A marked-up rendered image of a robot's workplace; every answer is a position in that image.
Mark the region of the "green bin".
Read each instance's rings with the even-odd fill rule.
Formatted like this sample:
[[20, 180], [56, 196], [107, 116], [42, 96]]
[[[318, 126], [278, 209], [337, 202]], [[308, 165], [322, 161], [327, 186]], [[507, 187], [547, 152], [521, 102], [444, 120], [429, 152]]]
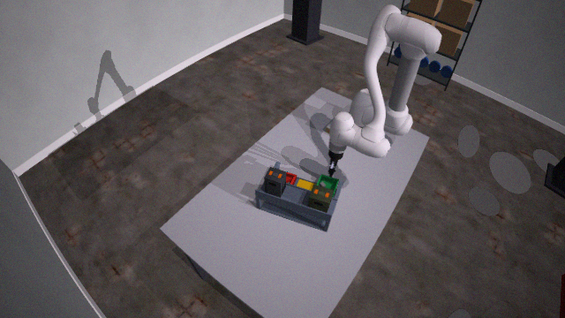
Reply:
[[[321, 175], [322, 175], [322, 174], [321, 174]], [[320, 175], [320, 177], [321, 177], [321, 175]], [[319, 178], [319, 181], [320, 181], [320, 178]], [[318, 183], [319, 183], [319, 181], [318, 181]], [[326, 188], [329, 188], [329, 189], [334, 190], [334, 194], [333, 194], [333, 197], [334, 197], [334, 195], [335, 195], [335, 190], [336, 190], [336, 187], [337, 187], [337, 184], [338, 184], [339, 179], [337, 179], [337, 178], [331, 178], [331, 177], [326, 176], [326, 175], [322, 175], [322, 178], [321, 178], [321, 181], [320, 181], [320, 182], [322, 182], [322, 181], [326, 184], [326, 186], [325, 186]], [[317, 183], [317, 185], [318, 185], [318, 183]]]

